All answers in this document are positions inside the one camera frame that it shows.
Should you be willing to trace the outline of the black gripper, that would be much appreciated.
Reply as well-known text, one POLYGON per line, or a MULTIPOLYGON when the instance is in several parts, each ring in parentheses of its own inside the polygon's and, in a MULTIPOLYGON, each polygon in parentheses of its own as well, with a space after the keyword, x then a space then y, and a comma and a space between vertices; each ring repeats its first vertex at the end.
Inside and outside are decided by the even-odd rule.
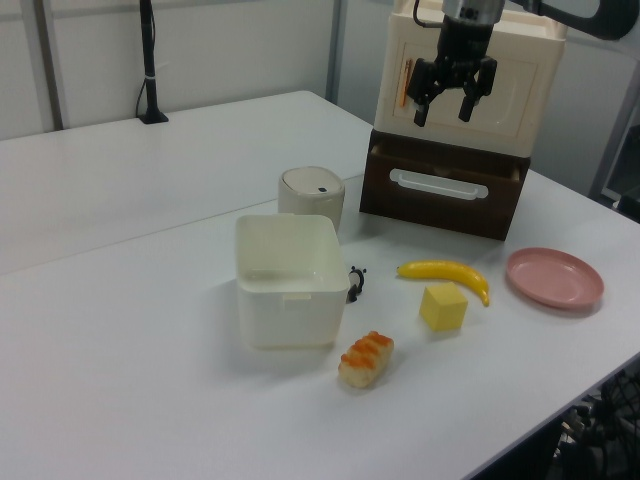
POLYGON ((458 118, 469 122, 480 99, 492 92, 498 62, 487 55, 496 24, 495 1, 444 1, 444 13, 434 62, 418 58, 408 97, 415 105, 414 123, 426 124, 432 101, 445 89, 462 88, 458 118))

